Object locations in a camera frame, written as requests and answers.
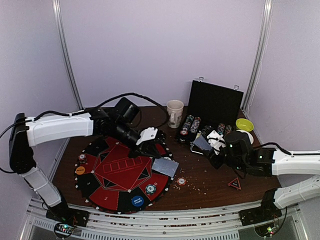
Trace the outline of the grey playing card deck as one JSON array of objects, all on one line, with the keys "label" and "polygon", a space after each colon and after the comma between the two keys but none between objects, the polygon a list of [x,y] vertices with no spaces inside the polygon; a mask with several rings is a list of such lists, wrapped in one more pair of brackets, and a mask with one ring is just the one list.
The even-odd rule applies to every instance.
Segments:
[{"label": "grey playing card deck", "polygon": [[209,142],[204,138],[203,135],[200,135],[197,137],[194,141],[193,144],[198,147],[199,149],[203,151],[211,151],[212,146],[209,144]]}]

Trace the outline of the red white chip stack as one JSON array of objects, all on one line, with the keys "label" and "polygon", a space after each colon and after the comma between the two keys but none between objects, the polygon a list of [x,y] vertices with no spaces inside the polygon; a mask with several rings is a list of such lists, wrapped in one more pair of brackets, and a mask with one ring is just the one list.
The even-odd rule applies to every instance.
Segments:
[{"label": "red white chip stack", "polygon": [[87,162],[86,154],[85,154],[85,153],[81,153],[81,154],[78,156],[78,161],[79,161],[81,164],[85,164],[85,163]]}]

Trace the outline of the poker chip row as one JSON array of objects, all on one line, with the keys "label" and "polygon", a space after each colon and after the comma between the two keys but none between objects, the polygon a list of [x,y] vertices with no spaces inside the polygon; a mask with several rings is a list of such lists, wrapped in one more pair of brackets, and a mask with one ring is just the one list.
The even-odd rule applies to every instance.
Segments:
[{"label": "poker chip row", "polygon": [[233,131],[233,127],[231,125],[226,125],[224,129],[224,135],[227,135]]},{"label": "poker chip row", "polygon": [[226,127],[226,125],[224,123],[219,123],[217,126],[217,133],[219,135],[223,135],[225,132],[225,127]]},{"label": "poker chip row", "polygon": [[190,130],[190,128],[191,128],[191,125],[192,125],[193,121],[194,121],[194,116],[193,116],[193,115],[188,115],[188,116],[186,117],[186,120],[185,120],[185,122],[183,123],[182,128],[181,128],[181,130],[180,130],[180,134],[181,134],[181,135],[185,136],[185,135],[188,134],[188,132],[189,132],[189,130]]},{"label": "poker chip row", "polygon": [[198,128],[200,126],[200,123],[201,123],[201,118],[199,116],[196,116],[190,126],[190,129],[189,131],[192,133],[192,134],[195,134],[197,131],[198,131]]}]

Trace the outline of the orange big blind button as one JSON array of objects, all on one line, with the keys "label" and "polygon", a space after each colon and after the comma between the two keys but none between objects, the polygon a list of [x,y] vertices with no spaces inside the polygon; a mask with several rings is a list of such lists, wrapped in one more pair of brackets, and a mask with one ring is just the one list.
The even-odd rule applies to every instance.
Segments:
[{"label": "orange big blind button", "polygon": [[84,166],[78,166],[75,169],[75,174],[77,174],[77,175],[83,175],[85,172],[86,172],[86,169]]}]

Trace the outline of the orange white chip stack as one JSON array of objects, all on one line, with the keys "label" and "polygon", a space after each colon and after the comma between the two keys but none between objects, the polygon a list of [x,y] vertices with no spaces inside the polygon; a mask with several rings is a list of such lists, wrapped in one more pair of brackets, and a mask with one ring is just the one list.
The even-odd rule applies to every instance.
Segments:
[{"label": "orange white chip stack", "polygon": [[177,179],[177,184],[180,186],[184,186],[187,183],[186,179],[184,177],[179,177]]}]

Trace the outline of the grey dealt playing cards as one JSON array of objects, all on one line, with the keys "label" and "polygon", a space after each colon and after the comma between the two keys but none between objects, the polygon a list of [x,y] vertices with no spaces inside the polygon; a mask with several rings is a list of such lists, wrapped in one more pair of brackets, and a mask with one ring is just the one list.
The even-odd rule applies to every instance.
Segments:
[{"label": "grey dealt playing cards", "polygon": [[173,178],[178,169],[179,163],[167,158],[156,158],[151,169],[163,175]]}]

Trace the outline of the green white chip stack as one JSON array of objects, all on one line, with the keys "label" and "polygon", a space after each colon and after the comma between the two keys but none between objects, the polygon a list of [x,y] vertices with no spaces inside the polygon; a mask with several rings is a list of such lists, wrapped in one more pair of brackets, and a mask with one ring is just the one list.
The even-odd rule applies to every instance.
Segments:
[{"label": "green white chip stack", "polygon": [[148,184],[145,187],[145,192],[147,195],[153,195],[157,191],[157,187],[154,184]]}]

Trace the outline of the blue small blind button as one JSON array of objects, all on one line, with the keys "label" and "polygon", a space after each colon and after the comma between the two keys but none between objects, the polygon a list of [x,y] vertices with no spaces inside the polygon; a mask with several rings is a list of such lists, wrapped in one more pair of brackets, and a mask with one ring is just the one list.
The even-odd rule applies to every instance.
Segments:
[{"label": "blue small blind button", "polygon": [[131,204],[138,208],[144,205],[144,198],[140,195],[136,195],[131,199]]}]

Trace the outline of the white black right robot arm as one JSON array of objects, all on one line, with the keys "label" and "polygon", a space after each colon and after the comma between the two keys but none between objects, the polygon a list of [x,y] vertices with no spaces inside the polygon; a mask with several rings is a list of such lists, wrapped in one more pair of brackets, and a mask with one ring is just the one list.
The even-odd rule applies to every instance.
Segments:
[{"label": "white black right robot arm", "polygon": [[256,177],[281,175],[310,175],[287,187],[266,191],[261,206],[256,210],[259,220],[268,220],[276,210],[284,209],[320,195],[320,152],[289,151],[275,142],[253,146],[250,133],[231,131],[220,135],[215,130],[202,136],[204,151],[214,168],[222,165],[232,168],[236,174]]}]

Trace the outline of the black red triangular token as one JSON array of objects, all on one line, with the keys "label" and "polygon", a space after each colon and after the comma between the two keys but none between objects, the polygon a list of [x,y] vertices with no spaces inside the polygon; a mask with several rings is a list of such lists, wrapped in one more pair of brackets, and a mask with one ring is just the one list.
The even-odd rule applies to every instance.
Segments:
[{"label": "black red triangular token", "polygon": [[239,191],[242,189],[241,183],[240,183],[240,180],[239,180],[238,177],[235,178],[235,179],[233,179],[233,180],[232,180],[231,182],[229,182],[227,185],[228,185],[229,187],[235,188],[235,189],[237,189],[237,190],[239,190]]}]

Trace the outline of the black poker chip case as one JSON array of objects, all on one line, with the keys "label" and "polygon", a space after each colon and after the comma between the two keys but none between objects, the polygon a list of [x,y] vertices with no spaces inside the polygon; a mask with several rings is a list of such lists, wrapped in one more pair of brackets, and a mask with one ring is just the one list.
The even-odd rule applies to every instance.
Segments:
[{"label": "black poker chip case", "polygon": [[182,118],[175,140],[190,146],[196,139],[196,132],[188,130],[187,134],[182,134],[188,116],[200,118],[198,132],[206,126],[217,129],[219,124],[232,126],[234,129],[243,95],[244,93],[239,90],[194,80],[191,84],[186,115]]}]

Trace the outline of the cream ceramic mug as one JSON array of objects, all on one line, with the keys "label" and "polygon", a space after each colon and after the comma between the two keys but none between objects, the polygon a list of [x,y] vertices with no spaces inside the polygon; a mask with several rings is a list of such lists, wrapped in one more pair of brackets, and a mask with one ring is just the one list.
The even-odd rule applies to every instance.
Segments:
[{"label": "cream ceramic mug", "polygon": [[169,115],[168,126],[172,129],[177,129],[182,121],[184,103],[173,99],[167,102],[166,109]]}]

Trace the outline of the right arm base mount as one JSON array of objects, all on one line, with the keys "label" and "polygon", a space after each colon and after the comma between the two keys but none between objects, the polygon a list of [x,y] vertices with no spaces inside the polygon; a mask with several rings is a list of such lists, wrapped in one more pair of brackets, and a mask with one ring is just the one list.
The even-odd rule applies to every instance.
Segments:
[{"label": "right arm base mount", "polygon": [[241,210],[239,218],[243,226],[254,225],[273,220],[274,217],[281,217],[282,210],[274,206],[259,206],[250,209]]}]

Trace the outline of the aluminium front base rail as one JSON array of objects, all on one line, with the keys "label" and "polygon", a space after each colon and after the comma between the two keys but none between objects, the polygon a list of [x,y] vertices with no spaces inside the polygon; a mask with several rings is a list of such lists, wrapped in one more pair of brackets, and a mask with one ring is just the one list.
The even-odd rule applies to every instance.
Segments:
[{"label": "aluminium front base rail", "polygon": [[[89,213],[87,225],[78,226],[66,240],[311,240],[299,207],[287,209],[284,225],[272,237],[260,237],[255,230],[273,220],[244,226],[239,211],[258,207],[260,201],[222,207],[140,211],[112,214],[93,207],[70,204]],[[31,198],[18,240],[58,240],[56,221],[46,218],[42,201]]]}]

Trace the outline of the right aluminium frame post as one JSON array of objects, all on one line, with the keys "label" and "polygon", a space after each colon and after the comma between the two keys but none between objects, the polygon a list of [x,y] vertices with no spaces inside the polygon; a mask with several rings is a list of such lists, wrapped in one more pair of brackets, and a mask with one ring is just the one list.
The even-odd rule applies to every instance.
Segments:
[{"label": "right aluminium frame post", "polygon": [[273,0],[265,0],[263,14],[260,26],[259,39],[254,58],[254,63],[249,79],[249,84],[242,105],[242,110],[247,114],[250,111],[250,106],[253,103],[254,95],[259,81],[260,71],[262,67],[263,55],[266,50],[266,45],[269,37],[270,24],[272,19]]}]

